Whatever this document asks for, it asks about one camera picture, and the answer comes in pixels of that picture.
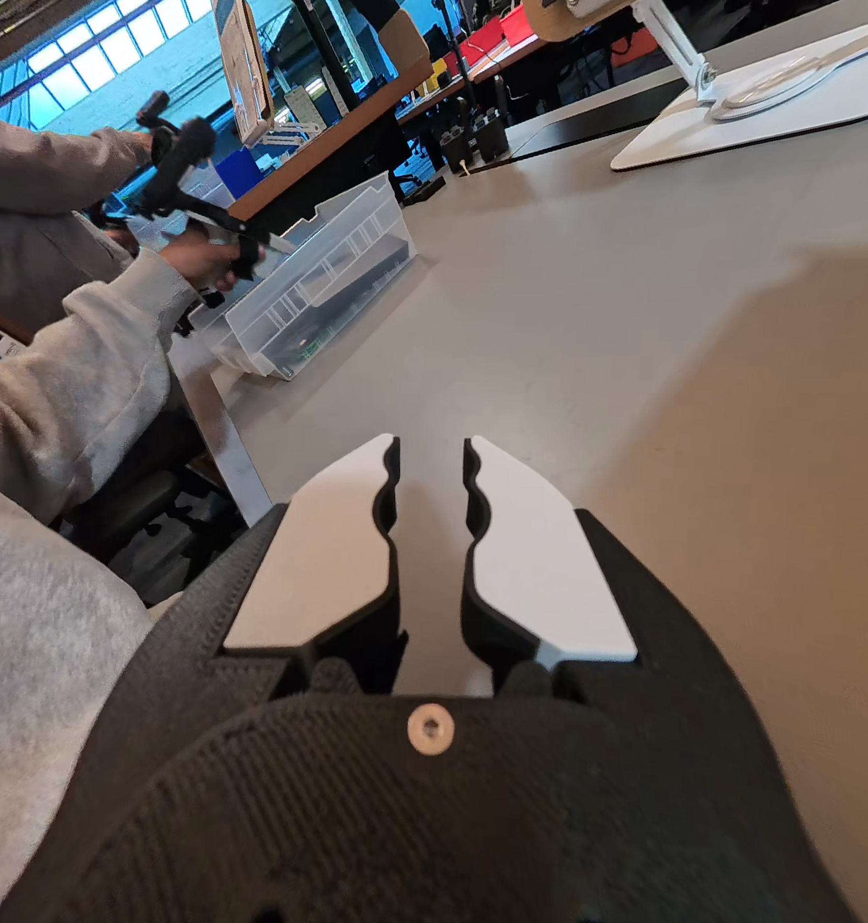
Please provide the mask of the black office chair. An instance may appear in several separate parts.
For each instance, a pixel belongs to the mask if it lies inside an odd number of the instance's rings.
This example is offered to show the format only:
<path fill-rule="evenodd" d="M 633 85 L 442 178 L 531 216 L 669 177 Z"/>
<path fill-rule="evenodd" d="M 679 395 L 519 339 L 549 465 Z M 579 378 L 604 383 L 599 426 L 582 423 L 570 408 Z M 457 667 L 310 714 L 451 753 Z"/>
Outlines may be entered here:
<path fill-rule="evenodd" d="M 103 564 L 140 532 L 156 535 L 165 516 L 190 532 L 182 556 L 192 583 L 247 526 L 227 488 L 191 463 L 209 454 L 196 421 L 178 408 L 160 412 L 93 497 L 59 515 L 59 534 Z"/>

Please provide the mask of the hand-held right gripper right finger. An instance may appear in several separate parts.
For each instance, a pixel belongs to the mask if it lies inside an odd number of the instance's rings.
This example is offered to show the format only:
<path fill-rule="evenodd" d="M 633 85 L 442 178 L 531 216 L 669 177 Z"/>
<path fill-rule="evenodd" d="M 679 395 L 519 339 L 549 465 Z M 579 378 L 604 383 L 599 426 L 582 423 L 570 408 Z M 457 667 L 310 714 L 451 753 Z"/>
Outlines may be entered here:
<path fill-rule="evenodd" d="M 463 444 L 462 635 L 504 682 L 520 663 L 636 665 L 638 646 L 572 503 L 488 439 Z"/>

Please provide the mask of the person's left forearm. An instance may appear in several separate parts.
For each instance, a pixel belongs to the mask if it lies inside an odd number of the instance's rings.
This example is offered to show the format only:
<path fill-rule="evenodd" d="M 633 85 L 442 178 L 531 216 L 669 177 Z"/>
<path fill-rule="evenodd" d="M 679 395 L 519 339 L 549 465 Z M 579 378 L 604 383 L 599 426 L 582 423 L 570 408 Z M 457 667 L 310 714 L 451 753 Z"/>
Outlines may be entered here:
<path fill-rule="evenodd" d="M 164 340 L 196 298 L 148 253 L 72 292 L 64 320 L 0 361 L 0 522 L 47 524 L 105 485 L 163 409 Z"/>

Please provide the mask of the red plastic bin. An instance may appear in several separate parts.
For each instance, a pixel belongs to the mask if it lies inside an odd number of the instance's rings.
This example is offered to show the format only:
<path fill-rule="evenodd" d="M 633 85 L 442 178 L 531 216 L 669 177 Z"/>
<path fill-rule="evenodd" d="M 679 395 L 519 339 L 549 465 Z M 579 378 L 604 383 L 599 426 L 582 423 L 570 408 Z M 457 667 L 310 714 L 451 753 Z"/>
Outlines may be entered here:
<path fill-rule="evenodd" d="M 493 16 L 486 20 L 479 29 L 460 44 L 465 62 L 470 66 L 481 61 L 490 62 L 505 44 L 505 32 L 502 19 Z"/>

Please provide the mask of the cardboard display board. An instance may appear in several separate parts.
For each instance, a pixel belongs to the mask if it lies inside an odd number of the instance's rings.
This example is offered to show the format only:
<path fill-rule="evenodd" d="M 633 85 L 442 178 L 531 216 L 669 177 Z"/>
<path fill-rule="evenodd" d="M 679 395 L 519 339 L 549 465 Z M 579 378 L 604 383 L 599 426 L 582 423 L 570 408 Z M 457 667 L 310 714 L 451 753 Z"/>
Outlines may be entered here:
<path fill-rule="evenodd" d="M 215 1 L 212 11 L 236 128 L 251 149 L 273 129 L 275 117 L 255 19 L 246 1 Z"/>

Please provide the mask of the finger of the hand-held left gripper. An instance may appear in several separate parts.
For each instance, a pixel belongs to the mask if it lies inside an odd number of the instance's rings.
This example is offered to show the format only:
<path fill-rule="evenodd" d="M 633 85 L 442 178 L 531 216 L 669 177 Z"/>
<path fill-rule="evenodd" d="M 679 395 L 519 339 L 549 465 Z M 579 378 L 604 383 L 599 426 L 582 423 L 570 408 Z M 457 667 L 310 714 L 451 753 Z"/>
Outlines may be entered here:
<path fill-rule="evenodd" d="M 299 248 L 299 244 L 288 237 L 277 235 L 262 229 L 256 229 L 250 223 L 238 219 L 227 210 L 187 210 L 187 220 L 205 225 L 211 241 L 220 244 L 242 246 L 243 241 L 272 251 L 282 257 L 289 257 Z"/>

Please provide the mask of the white book stand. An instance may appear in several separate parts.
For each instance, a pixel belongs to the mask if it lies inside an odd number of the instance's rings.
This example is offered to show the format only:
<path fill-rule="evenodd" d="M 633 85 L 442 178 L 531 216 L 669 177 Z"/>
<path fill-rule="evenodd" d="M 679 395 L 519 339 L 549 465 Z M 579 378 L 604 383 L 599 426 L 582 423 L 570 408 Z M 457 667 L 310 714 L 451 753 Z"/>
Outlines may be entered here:
<path fill-rule="evenodd" d="M 868 24 L 719 73 L 663 2 L 632 11 L 688 89 L 613 157 L 616 173 L 868 118 Z"/>

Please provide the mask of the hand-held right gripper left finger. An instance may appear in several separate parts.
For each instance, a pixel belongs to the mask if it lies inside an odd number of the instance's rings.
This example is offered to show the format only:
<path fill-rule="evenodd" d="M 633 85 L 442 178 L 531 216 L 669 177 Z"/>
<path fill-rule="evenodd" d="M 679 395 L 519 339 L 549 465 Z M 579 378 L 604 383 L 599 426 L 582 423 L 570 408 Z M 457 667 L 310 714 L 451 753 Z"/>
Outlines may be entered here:
<path fill-rule="evenodd" d="M 364 692 L 390 694 L 408 633 L 391 529 L 401 443 L 382 433 L 292 497 L 222 642 L 236 656 L 291 657 L 304 673 L 345 661 Z"/>

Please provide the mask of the long wooden desk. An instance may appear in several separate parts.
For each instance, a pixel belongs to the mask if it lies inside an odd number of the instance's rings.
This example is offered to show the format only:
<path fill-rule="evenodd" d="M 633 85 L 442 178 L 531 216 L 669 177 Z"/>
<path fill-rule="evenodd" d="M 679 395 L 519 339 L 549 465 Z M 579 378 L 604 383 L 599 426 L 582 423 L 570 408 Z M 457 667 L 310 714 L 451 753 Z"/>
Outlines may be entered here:
<path fill-rule="evenodd" d="M 296 154 L 290 156 L 281 167 L 263 179 L 243 197 L 232 203 L 229 213 L 232 217 L 248 221 L 288 192 L 292 187 L 338 152 L 358 138 L 380 120 L 394 117 L 399 101 L 416 86 L 422 84 L 433 73 L 433 67 L 425 52 L 415 62 L 407 65 L 404 73 L 394 81 L 382 86 L 367 100 L 344 116 L 341 121 L 327 128 L 315 140 L 306 143 Z"/>

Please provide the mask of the person's left hand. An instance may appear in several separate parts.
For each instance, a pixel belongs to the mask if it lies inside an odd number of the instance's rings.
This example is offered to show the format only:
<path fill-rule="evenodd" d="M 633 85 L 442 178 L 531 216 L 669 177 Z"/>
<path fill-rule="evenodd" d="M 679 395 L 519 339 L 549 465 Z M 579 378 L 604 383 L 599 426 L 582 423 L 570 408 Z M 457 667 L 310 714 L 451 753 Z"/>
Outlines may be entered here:
<path fill-rule="evenodd" d="M 237 283 L 250 281 L 251 273 L 240 269 L 239 244 L 185 234 L 172 239 L 160 256 L 198 291 L 211 288 L 226 293 Z"/>

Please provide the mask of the clear plastic bin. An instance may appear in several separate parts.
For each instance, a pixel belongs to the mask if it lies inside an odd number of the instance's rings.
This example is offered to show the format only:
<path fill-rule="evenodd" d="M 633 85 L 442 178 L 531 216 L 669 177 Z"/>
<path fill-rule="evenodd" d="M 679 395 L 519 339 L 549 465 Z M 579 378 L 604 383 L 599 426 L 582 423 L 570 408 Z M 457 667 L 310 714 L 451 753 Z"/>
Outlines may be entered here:
<path fill-rule="evenodd" d="M 234 301 L 198 307 L 193 332 L 219 361 L 290 381 L 414 259 L 390 178 L 382 173 L 320 203 L 289 227 L 297 246 L 267 260 Z"/>

